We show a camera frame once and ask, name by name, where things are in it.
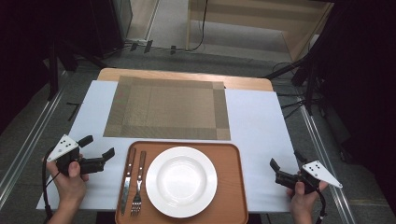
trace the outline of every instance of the hand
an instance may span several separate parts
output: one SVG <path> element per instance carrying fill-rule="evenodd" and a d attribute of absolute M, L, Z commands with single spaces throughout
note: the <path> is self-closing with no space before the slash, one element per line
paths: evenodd
<path fill-rule="evenodd" d="M 328 184 L 320 181 L 319 189 L 323 191 Z M 292 190 L 288 189 L 288 194 L 291 197 L 290 212 L 295 224 L 310 224 L 312 223 L 312 209 L 315 201 L 318 199 L 318 194 L 314 191 L 309 194 L 304 194 L 305 185 L 303 182 L 297 182 L 295 185 L 294 196 Z"/>
<path fill-rule="evenodd" d="M 59 173 L 54 161 L 47 162 L 47 169 L 52 178 Z M 53 180 L 60 201 L 58 211 L 49 220 L 49 223 L 71 223 L 84 199 L 87 190 L 85 182 L 89 180 L 88 175 L 80 175 L 80 166 L 76 161 L 69 164 L 68 172 L 69 176 L 58 174 Z"/>

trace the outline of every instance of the knife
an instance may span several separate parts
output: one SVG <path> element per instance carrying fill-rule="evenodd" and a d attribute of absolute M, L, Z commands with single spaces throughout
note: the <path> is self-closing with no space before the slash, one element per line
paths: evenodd
<path fill-rule="evenodd" d="M 129 163 L 127 166 L 124 187 L 122 190 L 122 198 L 121 198 L 121 214 L 122 215 L 124 215 L 124 213 L 125 213 L 126 202 L 128 201 L 129 184 L 131 183 L 132 167 L 134 167 L 134 154 L 136 154 L 136 148 L 130 147 L 128 150 L 128 157 L 127 157 Z"/>

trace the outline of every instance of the white plate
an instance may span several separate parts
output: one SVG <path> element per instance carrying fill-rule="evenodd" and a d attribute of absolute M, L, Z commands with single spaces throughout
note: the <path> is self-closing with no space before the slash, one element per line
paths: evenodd
<path fill-rule="evenodd" d="M 172 147 L 158 155 L 146 175 L 152 204 L 169 217 L 192 217 L 212 201 L 218 176 L 210 159 L 192 147 Z"/>

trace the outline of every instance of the orange tray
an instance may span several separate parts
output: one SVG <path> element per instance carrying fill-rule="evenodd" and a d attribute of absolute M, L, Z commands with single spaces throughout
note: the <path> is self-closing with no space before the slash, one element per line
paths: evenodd
<path fill-rule="evenodd" d="M 125 214 L 120 211 L 120 196 L 126 169 L 120 188 L 119 202 L 116 210 L 116 223 L 247 223 L 248 206 L 245 196 L 244 181 L 242 176 L 241 160 L 239 150 L 232 144 L 207 144 L 207 143 L 172 143 L 172 142 L 146 142 L 139 141 L 130 145 L 136 148 L 134 167 L 131 176 L 131 185 Z M 149 200 L 146 192 L 146 173 L 154 161 L 163 151 L 171 147 L 193 147 L 200 150 L 212 161 L 218 175 L 218 187 L 210 205 L 201 213 L 193 217 L 176 218 L 169 217 L 158 211 Z M 137 169 L 139 166 L 140 152 L 147 151 L 146 162 L 143 173 L 143 184 L 141 189 L 142 208 L 138 216 L 131 217 L 130 211 L 132 200 L 136 193 Z"/>

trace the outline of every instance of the white paper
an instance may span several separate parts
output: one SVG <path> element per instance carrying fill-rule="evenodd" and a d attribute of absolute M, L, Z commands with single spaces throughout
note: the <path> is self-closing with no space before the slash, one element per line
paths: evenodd
<path fill-rule="evenodd" d="M 90 174 L 87 195 L 80 208 L 114 211 L 129 145 L 137 138 L 103 137 L 117 82 L 93 81 L 69 136 L 74 140 L 93 136 L 93 142 L 80 151 L 85 158 L 98 158 L 114 147 L 115 156 L 105 170 Z M 229 113 L 231 141 L 170 140 L 175 142 L 232 143 L 239 148 L 250 213 L 289 212 L 290 199 L 286 188 L 275 183 L 270 166 L 274 158 L 282 171 L 295 174 L 298 170 L 288 130 L 275 92 L 225 90 Z M 49 204 L 56 209 L 59 196 L 54 184 L 48 186 Z M 37 209 L 44 209 L 41 197 Z"/>

